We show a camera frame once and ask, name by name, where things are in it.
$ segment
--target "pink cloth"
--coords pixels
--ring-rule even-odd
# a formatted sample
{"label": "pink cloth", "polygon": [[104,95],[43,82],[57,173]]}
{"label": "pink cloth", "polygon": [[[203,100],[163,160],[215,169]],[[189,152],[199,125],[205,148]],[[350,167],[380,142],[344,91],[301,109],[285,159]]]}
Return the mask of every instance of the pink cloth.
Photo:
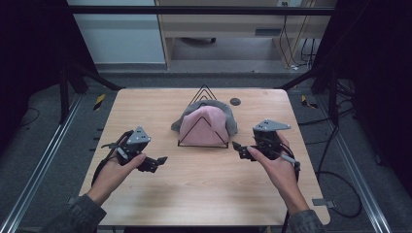
{"label": "pink cloth", "polygon": [[217,107],[204,106],[184,117],[179,141],[188,146],[219,146],[229,141],[226,116]]}

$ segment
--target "gray floor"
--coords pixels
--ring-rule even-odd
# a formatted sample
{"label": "gray floor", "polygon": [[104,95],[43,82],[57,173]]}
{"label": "gray floor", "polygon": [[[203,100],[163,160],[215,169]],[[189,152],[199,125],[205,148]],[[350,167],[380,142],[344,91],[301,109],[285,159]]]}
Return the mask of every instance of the gray floor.
{"label": "gray floor", "polygon": [[[101,75],[127,87],[201,87],[208,84],[213,90],[218,87],[272,88],[307,71],[306,66],[301,66],[296,71],[285,69],[279,58],[270,39],[218,38],[215,44],[204,40],[182,39],[176,42],[169,70],[146,68],[139,72],[102,72]],[[79,101],[78,109],[47,172],[38,186],[35,186],[36,193],[21,210],[24,216],[17,219],[20,229],[36,229],[44,225],[67,207],[68,197],[79,194],[93,156],[92,150],[97,145],[101,129],[116,98],[115,91],[88,78],[86,81],[89,85],[87,94],[70,94],[71,100]],[[311,82],[301,83],[288,91],[298,122],[326,117],[322,106],[325,105],[327,93],[312,95],[309,88]],[[102,93],[106,94],[106,99],[99,111],[93,111],[95,100]],[[302,106],[302,94],[308,98],[309,103],[319,104],[321,108]],[[58,129],[58,86],[33,95],[29,106],[32,109],[27,111],[22,123],[34,121],[17,131],[14,140],[0,158],[0,194],[3,197],[0,203],[1,221],[13,211],[47,150],[53,133]],[[345,102],[341,111],[351,107],[351,103]],[[327,229],[331,232],[412,232],[409,223],[412,201],[391,168],[376,164],[373,149],[360,124],[352,118],[352,113],[341,117],[339,125],[339,134],[331,141],[322,170],[339,174],[357,189],[360,186],[358,193],[363,207],[356,217],[347,218],[337,214],[336,211],[347,215],[355,213],[359,206],[358,199],[355,192],[341,180],[321,174],[320,186],[324,196],[336,204],[336,208],[329,211],[331,222],[326,226]],[[300,127],[315,171],[326,147],[324,141],[329,137],[331,129],[328,121]],[[366,186],[361,186],[357,181],[359,177],[352,175],[353,167],[347,162],[348,156],[354,158],[355,166],[360,169]],[[377,222],[375,216],[380,216],[384,222]],[[272,231],[280,232],[280,229],[272,227]]]}

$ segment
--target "hand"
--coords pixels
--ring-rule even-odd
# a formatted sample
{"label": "hand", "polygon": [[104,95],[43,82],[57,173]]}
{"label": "hand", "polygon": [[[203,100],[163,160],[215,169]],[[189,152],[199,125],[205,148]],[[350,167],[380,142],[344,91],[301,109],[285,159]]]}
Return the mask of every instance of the hand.
{"label": "hand", "polygon": [[126,179],[126,177],[146,158],[144,153],[141,153],[130,160],[127,164],[121,166],[115,156],[116,151],[112,154],[112,158],[107,161],[106,165],[100,171],[99,176],[91,187],[87,196],[97,205],[101,206],[109,198],[113,191]]}
{"label": "hand", "polygon": [[[277,134],[281,142],[289,146],[288,140],[281,133],[277,132]],[[279,190],[279,194],[284,199],[291,216],[309,209],[297,186],[294,169],[289,161],[282,157],[270,160],[259,150],[252,147],[248,147],[248,151],[263,166],[270,180]]]}

